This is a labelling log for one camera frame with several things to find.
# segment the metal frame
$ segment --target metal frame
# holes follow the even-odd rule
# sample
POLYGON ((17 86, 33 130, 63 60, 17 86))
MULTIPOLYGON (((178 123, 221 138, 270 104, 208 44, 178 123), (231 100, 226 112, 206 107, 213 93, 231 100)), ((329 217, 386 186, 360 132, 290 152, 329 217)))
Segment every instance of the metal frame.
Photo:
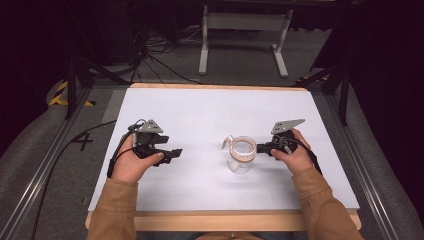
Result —
POLYGON ((364 161, 362 160, 361 155, 359 154, 359 151, 356 148, 355 142, 352 139, 349 128, 347 126, 344 126, 338 117, 338 107, 335 98, 327 95, 326 100, 330 107, 331 113, 333 114, 333 118, 337 122, 339 131, 343 135, 346 145, 348 146, 350 155, 353 159, 353 167, 355 173, 359 179, 362 190, 365 193, 368 204, 370 205, 370 208, 373 211, 374 217, 377 221, 381 233, 383 234, 384 239, 399 239, 394 229, 394 226, 387 214, 387 211, 383 206, 380 194, 378 193, 373 183, 373 180, 371 179, 371 176, 367 171, 364 161))
POLYGON ((71 114, 68 120, 65 120, 60 127, 52 145, 44 156, 43 161, 26 187, 19 203, 17 204, 15 210, 0 233, 0 239, 13 239, 15 237, 19 227, 31 209, 32 204, 35 202, 40 190, 43 188, 50 171, 52 171, 55 159, 59 155, 59 150, 62 147, 65 137, 70 131, 72 124, 78 115, 78 112, 84 106, 90 91, 91 90, 88 88, 81 90, 73 114, 71 114))
POLYGON ((241 29, 281 32, 278 43, 273 44, 272 48, 280 76, 283 78, 288 77, 287 68, 281 55, 281 49, 289 29, 292 14, 293 10, 288 10, 285 15, 210 13, 208 6, 205 5, 203 7, 203 42, 200 52, 199 74, 205 75, 207 70, 209 51, 208 29, 241 29))

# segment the brown jacket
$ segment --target brown jacket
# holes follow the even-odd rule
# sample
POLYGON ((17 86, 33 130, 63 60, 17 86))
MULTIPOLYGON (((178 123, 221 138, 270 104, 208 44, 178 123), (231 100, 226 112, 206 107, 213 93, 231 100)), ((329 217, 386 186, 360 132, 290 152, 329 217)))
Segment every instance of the brown jacket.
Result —
MULTIPOLYGON (((297 173, 292 179, 310 240, 363 239, 343 204, 333 197, 327 181, 315 168, 297 173)), ((107 179, 87 239, 136 239, 137 187, 137 183, 107 179)))

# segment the metal stand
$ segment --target metal stand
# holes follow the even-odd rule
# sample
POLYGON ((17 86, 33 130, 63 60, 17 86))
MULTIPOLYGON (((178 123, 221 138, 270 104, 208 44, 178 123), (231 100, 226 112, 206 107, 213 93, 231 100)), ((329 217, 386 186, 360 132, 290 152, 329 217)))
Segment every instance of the metal stand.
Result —
POLYGON ((239 13, 215 13, 208 11, 208 6, 203 8, 203 43, 200 53, 199 74, 205 75, 208 63, 208 29, 241 29, 241 30, 262 30, 280 31, 280 39, 277 44, 273 44, 273 52, 277 62, 280 76, 288 77, 287 68, 281 55, 284 39, 289 29, 293 11, 287 11, 286 15, 265 15, 265 14, 239 14, 239 13))

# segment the black cable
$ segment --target black cable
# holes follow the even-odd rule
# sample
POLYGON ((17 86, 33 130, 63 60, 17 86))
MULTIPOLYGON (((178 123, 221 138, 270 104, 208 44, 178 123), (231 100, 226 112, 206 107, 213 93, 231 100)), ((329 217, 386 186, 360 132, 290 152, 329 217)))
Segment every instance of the black cable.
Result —
POLYGON ((309 155, 309 157, 311 158, 312 163, 314 164, 314 166, 315 166, 316 170, 317 170, 317 171, 318 171, 318 172, 322 175, 321 167, 320 167, 320 166, 319 166, 319 164, 318 164, 317 156, 314 154, 314 152, 312 152, 312 150, 311 150, 311 149, 309 149, 308 147, 306 147, 306 145, 305 145, 305 144, 303 144, 301 141, 296 140, 296 139, 286 139, 286 141, 288 141, 288 142, 294 142, 294 143, 297 143, 297 144, 299 144, 300 146, 302 146, 304 149, 306 149, 306 151, 308 152, 308 155, 309 155))
MULTIPOLYGON (((122 75, 124 75, 124 74, 126 74, 126 73, 129 73, 129 72, 131 72, 134 68, 136 68, 137 67, 137 65, 134 65, 134 66, 130 66, 130 67, 128 67, 128 68, 125 68, 125 69, 122 69, 122 70, 118 70, 118 71, 116 71, 116 72, 111 72, 111 73, 113 73, 113 74, 115 74, 115 75, 117 75, 117 76, 122 76, 122 75)), ((99 74, 99 73, 95 73, 95 72, 90 72, 90 74, 93 76, 93 77, 95 77, 95 78, 103 78, 104 77, 104 75, 103 74, 99 74)))
POLYGON ((72 142, 75 142, 76 140, 78 140, 78 139, 80 139, 81 137, 83 137, 85 134, 87 134, 89 131, 91 131, 91 130, 94 130, 94 129, 96 129, 96 128, 100 128, 100 127, 103 127, 103 126, 106 126, 106 125, 109 125, 109 124, 112 124, 112 123, 115 123, 116 122, 116 120, 113 120, 113 121, 110 121, 110 122, 106 122, 106 123, 102 123, 102 124, 99 124, 99 125, 97 125, 97 126, 94 126, 94 127, 91 127, 91 128, 89 128, 89 129, 87 129, 87 130, 85 130, 85 131, 83 131, 83 132, 81 132, 80 134, 78 134, 78 135, 76 135, 74 138, 72 138, 61 150, 60 150, 60 152, 59 152, 59 154, 57 155, 57 157, 56 157, 56 159, 54 160, 54 162, 53 162, 53 165, 52 165, 52 167, 51 167, 51 169, 50 169, 50 171, 49 171, 49 174, 47 175, 47 178, 46 178, 46 182, 45 182, 45 185, 44 185, 44 189, 43 189, 43 193, 42 193, 42 195, 41 195, 41 200, 40 200, 40 204, 38 205, 38 210, 37 210, 37 215, 36 215, 36 217, 35 217, 35 222, 34 222, 34 227, 33 227, 33 229, 32 229, 32 236, 31 236, 31 239, 32 240, 34 240, 35 239, 35 234, 37 233, 37 226, 38 226, 38 220, 39 220, 39 218, 40 218, 40 214, 41 214, 41 209, 43 208, 43 203, 44 203, 44 199, 45 199, 45 197, 46 197, 46 193, 47 193, 47 188, 48 188, 48 186, 49 186, 49 182, 50 182, 50 178, 51 178, 51 176, 52 176, 52 173, 53 173, 53 170, 54 170, 54 168, 56 167, 56 164, 57 164, 57 162, 59 161, 59 159, 60 159, 60 157, 62 156, 62 154, 63 154, 63 152, 65 152, 65 150, 66 150, 66 148, 72 143, 72 142))
POLYGON ((134 68, 134 70, 133 70, 133 74, 131 75, 130 82, 132 82, 132 80, 134 79, 135 71, 136 71, 136 68, 134 68))
POLYGON ((108 70, 106 70, 104 67, 102 66, 98 66, 94 63, 92 63, 90 60, 79 56, 78 61, 81 61, 81 63, 83 63, 84 65, 93 68, 94 70, 96 70, 97 72, 101 73, 102 75, 104 75, 105 77, 108 77, 110 79, 112 79, 113 81, 115 81, 118 84, 122 84, 122 85, 128 85, 131 84, 129 81, 126 81, 118 76, 116 76, 115 74, 109 72, 108 70))
POLYGON ((187 36, 181 37, 181 38, 178 40, 178 43, 176 43, 176 44, 173 44, 173 43, 171 43, 170 41, 166 41, 166 40, 165 40, 165 39, 166 39, 166 37, 163 37, 163 36, 162 36, 162 38, 161 38, 161 40, 160 40, 160 41, 155 40, 156 42, 154 42, 154 43, 151 43, 151 44, 148 44, 148 45, 147 45, 147 47, 155 47, 155 46, 157 46, 157 45, 159 45, 159 44, 164 45, 164 46, 163 46, 163 48, 162 48, 162 50, 156 50, 156 49, 148 48, 148 51, 149 51, 149 53, 151 53, 151 54, 158 55, 158 54, 163 54, 163 53, 170 53, 170 52, 174 51, 175 49, 177 49, 177 48, 179 48, 179 47, 183 47, 183 46, 190 45, 190 44, 192 44, 193 42, 196 42, 196 40, 190 40, 190 38, 195 39, 195 38, 197 37, 197 35, 198 35, 199 33, 201 33, 201 31, 200 31, 201 29, 202 29, 202 28, 196 29, 195 31, 193 31, 193 32, 191 32, 191 33, 189 33, 189 34, 187 34, 187 36))
POLYGON ((156 74, 156 76, 159 78, 159 81, 161 82, 161 83, 164 83, 163 81, 162 81, 162 78, 160 78, 160 76, 159 76, 159 74, 157 73, 157 72, 155 72, 155 71, 153 71, 153 69, 152 69, 152 67, 150 67, 150 65, 143 59, 143 62, 150 68, 150 71, 152 71, 154 74, 156 74))
POLYGON ((134 150, 134 149, 135 149, 135 148, 129 148, 129 149, 127 149, 127 150, 125 150, 125 151, 121 152, 118 156, 116 156, 115 162, 116 162, 116 161, 118 161, 119 157, 120 157, 120 156, 122 156, 122 154, 124 154, 124 153, 126 153, 126 152, 129 152, 129 151, 131 151, 131 150, 134 150))
POLYGON ((118 158, 121 156, 121 154, 118 156, 119 149, 121 149, 122 145, 124 145, 125 140, 127 140, 127 138, 132 133, 134 133, 138 128, 140 128, 144 123, 146 123, 146 120, 140 119, 136 123, 134 123, 133 125, 128 127, 128 132, 124 136, 122 136, 121 141, 118 144, 118 147, 115 149, 115 152, 113 153, 112 158, 109 160, 109 167, 108 167, 107 173, 106 173, 107 177, 109 177, 109 178, 112 177, 112 173, 113 173, 113 169, 115 167, 116 160, 118 160, 118 158))
POLYGON ((197 83, 197 84, 202 84, 201 82, 198 82, 198 81, 195 81, 195 80, 191 80, 191 79, 188 79, 188 78, 186 78, 186 77, 184 77, 184 76, 180 75, 179 73, 177 73, 176 71, 174 71, 173 69, 171 69, 170 67, 168 67, 165 63, 163 63, 163 62, 159 61, 157 58, 153 57, 151 54, 147 54, 147 56, 149 56, 150 58, 152 58, 152 59, 156 60, 158 63, 160 63, 162 66, 166 67, 166 68, 167 68, 168 70, 170 70, 171 72, 175 73, 175 74, 176 74, 177 76, 179 76, 180 78, 182 78, 182 79, 184 79, 184 80, 186 80, 186 81, 189 81, 189 82, 194 82, 194 83, 197 83))
POLYGON ((138 72, 138 68, 137 68, 137 77, 138 77, 138 80, 140 81, 140 83, 141 83, 141 76, 140 76, 140 73, 138 72))

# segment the wooden table edge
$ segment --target wooden table edge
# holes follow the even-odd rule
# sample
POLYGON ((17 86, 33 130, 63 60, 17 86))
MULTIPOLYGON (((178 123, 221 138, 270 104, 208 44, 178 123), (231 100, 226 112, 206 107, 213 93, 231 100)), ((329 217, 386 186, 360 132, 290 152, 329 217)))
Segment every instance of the wooden table edge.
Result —
POLYGON ((204 84, 195 85, 195 84, 162 84, 162 83, 134 83, 130 86, 130 88, 307 91, 305 88, 294 88, 294 87, 234 86, 234 85, 204 85, 204 84))
MULTIPOLYGON (((356 228, 361 220, 356 210, 348 210, 356 228)), ((85 226, 89 229, 92 212, 88 212, 85 226)), ((137 231, 305 231, 303 214, 298 210, 279 211, 182 211, 136 212, 137 231)))

